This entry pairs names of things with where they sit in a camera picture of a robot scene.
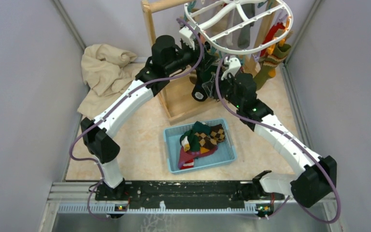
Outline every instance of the sock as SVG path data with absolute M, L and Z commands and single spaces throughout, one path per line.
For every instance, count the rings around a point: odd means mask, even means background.
M 291 45 L 287 43 L 282 46 L 276 45 L 274 52 L 265 57 L 261 70 L 254 77 L 257 90 L 260 90 L 268 79 L 275 76 L 275 68 L 285 60 L 290 51 Z
M 180 170 L 188 169 L 188 168 L 194 168 L 194 160 L 193 159 L 185 162 L 185 164 L 182 165 Z
M 186 152 L 186 151 L 184 151 L 184 148 L 181 147 L 180 148 L 180 157 L 178 159 L 177 167 L 179 169 L 181 169 L 181 167 L 183 167 L 186 162 L 189 162 L 190 160 L 194 160 L 194 159 L 197 159 L 197 158 L 202 158 L 202 157 L 206 157 L 206 156 L 212 155 L 212 154 L 214 154 L 214 152 L 217 149 L 218 149 L 218 147 L 215 146 L 210 151 L 201 153 L 201 151 L 198 151 L 198 152 L 187 151 Z
M 217 145 L 217 141 L 215 139 L 210 138 L 205 133 L 196 132 L 195 135 L 198 137 L 199 144 L 201 147 L 211 150 Z
M 210 131 L 211 138 L 215 139 L 217 142 L 221 143 L 225 140 L 225 131 L 223 125 L 218 124 L 212 126 Z
M 248 18 L 252 18 L 255 16 L 255 4 L 248 3 L 242 5 L 243 11 Z M 249 25 L 245 25 L 238 36 L 238 47 L 240 49 L 248 48 L 251 42 L 251 27 L 254 23 L 250 23 Z
M 210 134 L 211 128 L 210 126 L 202 124 L 201 122 L 197 121 L 193 125 L 193 131 L 198 132 L 198 133 Z
M 285 29 L 284 24 L 277 23 L 274 26 L 272 26 L 270 31 L 268 31 L 268 34 L 265 36 L 264 42 L 262 42 L 262 44 L 266 44 L 269 41 L 271 41 L 275 37 L 275 34 L 278 31 L 278 29 Z M 264 56 L 266 51 L 267 51 L 266 49 L 262 50 L 260 57 Z
M 200 150 L 200 144 L 199 139 L 195 135 L 195 132 L 193 130 L 186 131 L 181 137 L 180 137 L 180 145 L 183 146 L 183 141 L 187 137 L 188 144 L 190 146 L 190 151 L 199 151 Z

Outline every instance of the towel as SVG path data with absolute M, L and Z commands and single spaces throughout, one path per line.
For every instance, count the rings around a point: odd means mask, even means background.
M 137 55 L 108 44 L 94 44 L 82 56 L 83 82 L 90 91 L 77 111 L 93 119 L 130 86 L 144 64 L 131 63 Z

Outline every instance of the beige floor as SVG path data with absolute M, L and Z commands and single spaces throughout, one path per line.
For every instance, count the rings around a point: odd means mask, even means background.
M 287 99 L 282 76 L 268 81 L 258 92 L 280 121 L 295 136 L 297 131 Z M 253 133 L 246 125 L 227 112 L 222 105 L 189 118 L 178 125 L 223 117 L 227 120 L 238 158 L 230 165 L 174 175 L 168 171 L 163 130 L 169 127 L 167 117 L 157 98 L 141 107 L 120 129 L 114 140 L 120 145 L 117 157 L 126 180 L 250 180 L 263 170 L 293 173 L 288 163 L 265 139 Z M 91 155 L 80 140 L 74 155 L 83 158 Z M 67 180 L 97 180 L 100 173 L 90 161 L 71 160 Z

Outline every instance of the wooden drying rack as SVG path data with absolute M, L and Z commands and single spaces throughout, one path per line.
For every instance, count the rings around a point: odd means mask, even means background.
M 152 14 L 191 1 L 192 0 L 159 0 L 149 3 L 148 0 L 142 0 L 144 22 L 147 28 L 150 46 L 152 46 L 156 41 L 156 31 Z M 267 9 L 277 6 L 277 4 L 277 1 L 268 1 Z M 274 15 L 275 13 L 272 13 L 262 19 L 259 33 L 255 41 L 255 47 L 258 47 L 264 41 L 265 36 L 271 28 Z M 255 76 L 257 74 L 256 66 L 257 63 L 251 58 L 251 56 L 250 58 L 245 58 L 245 72 L 251 73 Z M 197 77 L 195 72 L 192 72 L 189 76 Z M 204 102 L 194 100 L 191 96 L 193 88 L 194 85 L 190 82 L 189 77 L 185 76 L 171 81 L 158 94 L 158 99 L 167 114 L 170 125 L 209 110 L 217 104 L 216 101 L 211 99 L 207 99 Z

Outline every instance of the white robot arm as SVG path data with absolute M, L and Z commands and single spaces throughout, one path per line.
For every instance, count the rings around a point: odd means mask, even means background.
M 231 28 L 212 38 L 208 37 L 204 32 L 204 29 L 215 24 L 222 16 L 234 8 L 237 9 L 243 19 L 241 25 L 237 25 L 236 27 L 249 24 L 279 9 L 286 10 L 291 16 L 292 13 L 289 7 L 283 1 L 277 1 L 280 3 L 277 9 L 272 8 L 265 13 L 257 15 L 251 19 L 246 18 L 241 9 L 241 4 L 258 3 L 262 2 L 262 0 L 220 0 L 192 14 L 187 12 L 187 7 L 185 5 L 186 15 L 190 20 L 191 25 L 193 28 L 199 27 L 200 33 L 207 39 L 209 43 L 206 44 L 204 49 L 204 59 L 197 68 L 197 76 L 199 77 L 199 71 L 204 70 L 208 65 L 213 65 L 214 61 L 216 60 L 214 56 L 211 56 L 206 51 L 209 49 L 210 45 L 226 53 L 243 55 L 258 52 L 283 39 L 284 35 L 258 48 L 234 51 L 221 47 L 215 43 L 216 39 L 221 37 L 223 34 L 226 35 L 231 33 L 234 28 Z M 199 26 L 195 21 L 193 21 L 192 17 L 223 3 L 227 3 L 228 5 L 219 12 L 218 17 L 214 17 Z M 180 35 L 182 38 L 182 48 L 179 48 L 179 46 L 175 44 L 174 39 L 171 36 L 163 35 L 158 37 L 156 43 L 152 47 L 152 56 L 149 57 L 145 68 L 139 72 L 139 74 L 136 76 L 136 80 L 131 83 L 128 90 L 102 114 L 98 115 L 93 120 L 85 118 L 81 123 L 82 131 L 85 131 L 95 123 L 101 121 L 96 128 L 83 136 L 83 139 L 90 153 L 95 155 L 96 159 L 99 160 L 101 168 L 104 172 L 104 182 L 111 189 L 117 188 L 124 180 L 117 163 L 117 155 L 120 147 L 112 140 L 112 138 L 117 134 L 123 123 L 125 123 L 125 121 L 139 107 L 157 95 L 165 87 L 165 85 L 168 84 L 168 81 L 154 83 L 152 85 L 142 87 L 131 96 L 129 95 L 129 92 L 147 81 L 168 76 L 179 69 L 185 68 L 187 65 L 196 63 L 200 51 L 198 46 L 196 46 L 196 41 L 193 37 L 193 34 L 188 28 L 184 27 L 180 30 Z M 284 134 L 280 134 L 266 127 L 244 122 L 250 129 L 269 141 L 284 157 L 284 159 L 287 160 L 288 164 L 292 167 L 295 173 L 276 174 L 270 171 L 265 171 L 253 178 L 253 182 L 258 184 L 258 191 L 263 193 L 276 192 L 284 195 L 292 195 L 299 203 L 301 203 L 301 205 L 305 207 L 312 206 L 317 201 L 325 197 L 329 192 L 331 192 L 332 189 L 330 188 L 329 184 L 327 184 L 321 172 L 315 167 L 315 164 L 298 148 L 297 145 L 294 144 L 294 141 L 307 149 L 311 156 L 315 160 L 319 161 L 319 164 L 321 164 L 322 167 L 327 171 L 334 184 L 336 184 L 335 160 L 330 156 L 323 158 L 306 148 L 282 125 L 278 118 L 273 114 L 273 111 L 266 104 L 257 99 L 257 95 L 255 93 L 256 85 L 253 81 L 252 75 L 241 73 L 241 64 L 236 57 L 225 59 L 224 64 L 226 64 L 228 68 L 222 72 L 221 76 L 220 88 L 221 92 L 224 92 L 222 96 L 226 96 L 225 99 L 238 108 L 237 114 L 273 126 L 280 131 L 284 131 Z M 216 93 L 211 93 L 208 95 L 210 97 L 218 98 Z M 123 97 L 127 97 L 126 100 L 121 103 L 121 105 L 119 105 L 114 112 L 109 113 L 109 111 L 118 102 L 120 102 Z

